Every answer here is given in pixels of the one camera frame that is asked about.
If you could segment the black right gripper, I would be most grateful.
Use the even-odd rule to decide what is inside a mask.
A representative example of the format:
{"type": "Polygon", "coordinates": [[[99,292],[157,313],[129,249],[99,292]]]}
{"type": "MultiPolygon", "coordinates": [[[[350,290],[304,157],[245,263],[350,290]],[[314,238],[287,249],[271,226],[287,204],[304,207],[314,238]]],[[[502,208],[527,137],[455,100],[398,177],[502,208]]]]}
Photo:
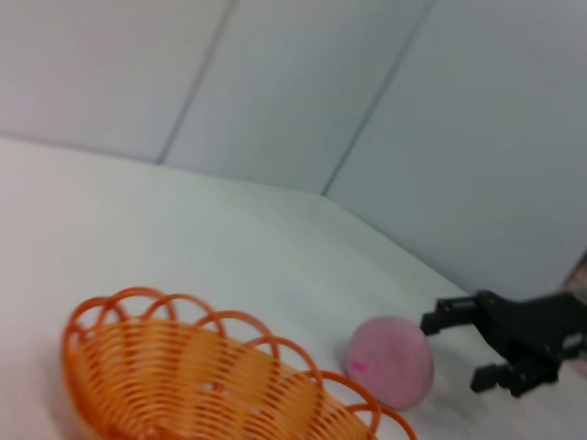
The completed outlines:
{"type": "Polygon", "coordinates": [[[586,353],[586,301],[570,291],[515,302],[493,292],[438,299],[425,313],[420,329],[426,336],[470,325],[503,359],[473,372],[471,390],[499,386],[521,397],[559,381],[567,360],[586,353]]]}

